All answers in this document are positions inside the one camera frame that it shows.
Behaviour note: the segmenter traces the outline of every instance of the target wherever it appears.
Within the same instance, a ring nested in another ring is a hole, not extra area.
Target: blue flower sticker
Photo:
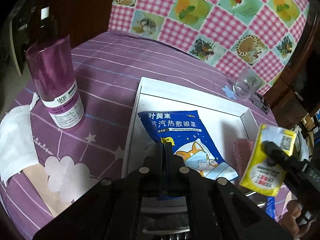
[[[236,94],[231,90],[227,85],[224,86],[224,88],[221,88],[227,95],[228,98],[233,98],[236,100]]]

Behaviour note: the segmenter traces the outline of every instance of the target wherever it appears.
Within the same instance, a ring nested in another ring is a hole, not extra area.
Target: white cloud pattern
[[[69,156],[60,161],[55,156],[49,156],[44,170],[49,176],[50,191],[59,192],[61,202],[76,201],[98,182],[97,179],[90,178],[90,171],[85,164],[74,165]]]

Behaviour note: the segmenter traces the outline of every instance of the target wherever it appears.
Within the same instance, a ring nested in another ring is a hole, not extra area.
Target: barcode
[[[292,142],[292,137],[287,135],[282,135],[281,142],[280,142],[280,149],[290,151],[291,142]]]

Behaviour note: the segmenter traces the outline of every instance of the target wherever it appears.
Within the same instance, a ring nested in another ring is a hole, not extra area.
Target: yellow tissue pack
[[[286,172],[262,150],[262,142],[272,141],[288,156],[294,148],[296,133],[281,127],[262,124],[240,185],[266,196],[276,196]]]

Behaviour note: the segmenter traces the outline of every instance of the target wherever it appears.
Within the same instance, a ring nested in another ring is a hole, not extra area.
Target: food print
[[[248,65],[264,94],[292,56],[308,10],[308,0],[114,0],[109,30],[171,45],[233,80]]]

